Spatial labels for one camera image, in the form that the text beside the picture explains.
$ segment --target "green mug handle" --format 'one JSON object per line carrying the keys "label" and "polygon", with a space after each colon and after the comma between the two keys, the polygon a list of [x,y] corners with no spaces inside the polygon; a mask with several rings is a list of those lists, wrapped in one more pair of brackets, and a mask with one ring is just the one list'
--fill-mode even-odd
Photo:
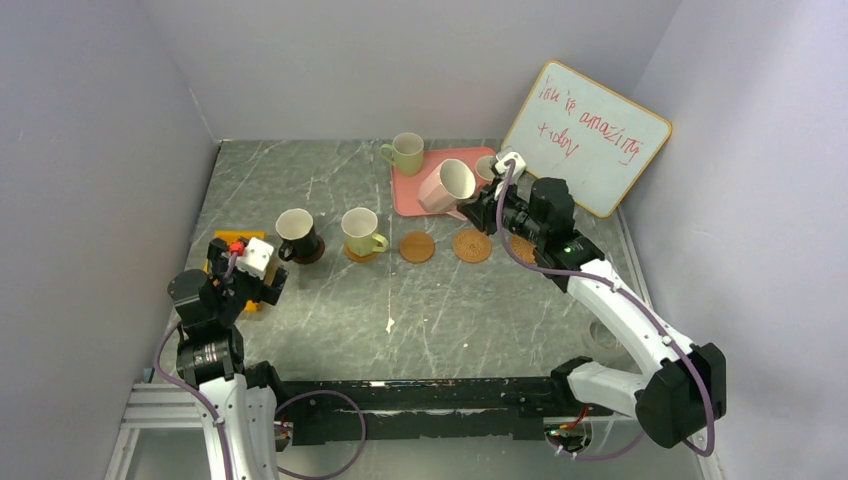
{"label": "green mug handle", "polygon": [[375,252],[385,252],[386,250],[389,249],[389,241],[386,240],[386,237],[380,235],[379,233],[372,233],[371,238],[376,240],[377,243],[378,243],[378,245],[374,246]]}
{"label": "green mug handle", "polygon": [[[383,149],[384,149],[384,148],[388,148],[388,149],[389,149],[389,156],[388,156],[388,157],[386,156],[386,154],[385,154],[385,153],[383,153]],[[394,149],[394,147],[392,147],[392,146],[391,146],[391,144],[384,143],[384,144],[380,145],[380,156],[381,156],[381,157],[383,157],[383,160],[385,160],[385,161],[389,162],[390,164],[394,165],[394,164],[395,164],[395,160],[392,158],[392,153],[394,153],[394,150],[395,150],[395,149]]]}

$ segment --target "black mug handle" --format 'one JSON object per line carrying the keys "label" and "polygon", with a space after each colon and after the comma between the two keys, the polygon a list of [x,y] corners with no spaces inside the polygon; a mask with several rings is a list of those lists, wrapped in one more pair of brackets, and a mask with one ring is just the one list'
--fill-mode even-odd
{"label": "black mug handle", "polygon": [[283,240],[283,244],[280,245],[280,250],[277,252],[277,255],[280,256],[284,262],[288,262],[294,258],[294,244],[288,240]]}

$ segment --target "whiteboard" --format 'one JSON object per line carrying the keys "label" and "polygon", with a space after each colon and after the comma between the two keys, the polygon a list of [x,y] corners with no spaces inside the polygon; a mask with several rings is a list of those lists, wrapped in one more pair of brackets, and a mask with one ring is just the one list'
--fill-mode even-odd
{"label": "whiteboard", "polygon": [[671,123],[550,61],[503,142],[537,177],[568,182],[574,201],[608,217],[671,135]]}

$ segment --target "pink mug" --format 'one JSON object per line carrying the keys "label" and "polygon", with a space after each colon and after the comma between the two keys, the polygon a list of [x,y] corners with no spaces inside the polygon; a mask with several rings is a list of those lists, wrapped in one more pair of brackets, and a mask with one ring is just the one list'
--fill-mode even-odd
{"label": "pink mug", "polygon": [[447,212],[462,200],[471,198],[477,181],[468,165],[449,158],[439,164],[418,189],[418,203],[430,213]]}

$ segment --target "green mug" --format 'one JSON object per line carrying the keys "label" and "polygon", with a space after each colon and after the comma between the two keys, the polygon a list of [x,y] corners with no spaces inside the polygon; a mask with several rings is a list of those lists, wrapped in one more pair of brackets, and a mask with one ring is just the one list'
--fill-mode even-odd
{"label": "green mug", "polygon": [[385,143],[380,146],[380,155],[401,174],[411,177],[421,170],[424,163],[424,140],[414,133],[401,133],[391,145]]}

